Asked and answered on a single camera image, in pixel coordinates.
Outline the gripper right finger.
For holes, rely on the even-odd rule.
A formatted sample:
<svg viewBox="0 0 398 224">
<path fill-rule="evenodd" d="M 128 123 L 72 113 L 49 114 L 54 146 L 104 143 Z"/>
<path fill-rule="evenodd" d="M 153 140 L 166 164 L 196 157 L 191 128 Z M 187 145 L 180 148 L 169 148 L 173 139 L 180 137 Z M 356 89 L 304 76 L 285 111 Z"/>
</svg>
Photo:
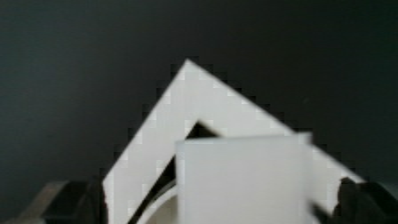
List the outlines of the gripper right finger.
<svg viewBox="0 0 398 224">
<path fill-rule="evenodd" d="M 377 182 L 342 179 L 333 224 L 398 224 L 398 199 Z"/>
</svg>

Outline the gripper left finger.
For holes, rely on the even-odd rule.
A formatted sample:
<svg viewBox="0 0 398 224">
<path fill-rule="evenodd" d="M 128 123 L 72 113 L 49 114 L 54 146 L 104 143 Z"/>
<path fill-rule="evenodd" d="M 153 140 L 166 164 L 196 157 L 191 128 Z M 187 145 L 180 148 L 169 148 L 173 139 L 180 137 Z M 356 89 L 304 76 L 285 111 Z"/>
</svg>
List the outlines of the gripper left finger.
<svg viewBox="0 0 398 224">
<path fill-rule="evenodd" d="M 52 181 L 6 224 L 109 224 L 102 181 Z"/>
</svg>

